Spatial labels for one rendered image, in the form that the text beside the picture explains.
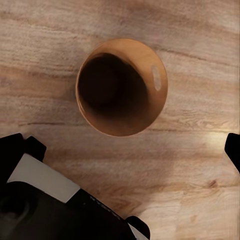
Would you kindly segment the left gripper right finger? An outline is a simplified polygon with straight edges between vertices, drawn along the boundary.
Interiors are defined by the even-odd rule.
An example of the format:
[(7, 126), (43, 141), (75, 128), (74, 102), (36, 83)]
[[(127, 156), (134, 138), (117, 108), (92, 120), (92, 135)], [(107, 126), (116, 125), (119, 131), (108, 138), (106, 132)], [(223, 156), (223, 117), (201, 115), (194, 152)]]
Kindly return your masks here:
[(225, 143), (225, 152), (240, 172), (240, 135), (229, 133)]

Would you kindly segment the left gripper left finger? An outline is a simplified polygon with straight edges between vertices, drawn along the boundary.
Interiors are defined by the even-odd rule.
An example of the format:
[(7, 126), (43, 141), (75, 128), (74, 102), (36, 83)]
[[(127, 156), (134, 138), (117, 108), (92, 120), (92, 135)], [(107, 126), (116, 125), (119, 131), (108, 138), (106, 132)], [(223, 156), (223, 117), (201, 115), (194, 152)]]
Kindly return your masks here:
[(23, 157), (25, 145), (21, 133), (0, 138), (0, 192)]

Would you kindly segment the trash can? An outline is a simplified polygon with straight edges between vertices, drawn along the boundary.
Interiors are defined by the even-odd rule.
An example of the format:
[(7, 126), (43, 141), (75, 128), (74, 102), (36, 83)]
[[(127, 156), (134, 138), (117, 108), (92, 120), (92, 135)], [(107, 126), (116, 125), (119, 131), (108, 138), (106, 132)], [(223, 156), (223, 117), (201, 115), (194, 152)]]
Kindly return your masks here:
[[(154, 65), (161, 88), (155, 89)], [(88, 124), (111, 137), (130, 137), (161, 114), (168, 77), (157, 53), (131, 38), (115, 38), (94, 48), (83, 61), (75, 86), (78, 107)]]

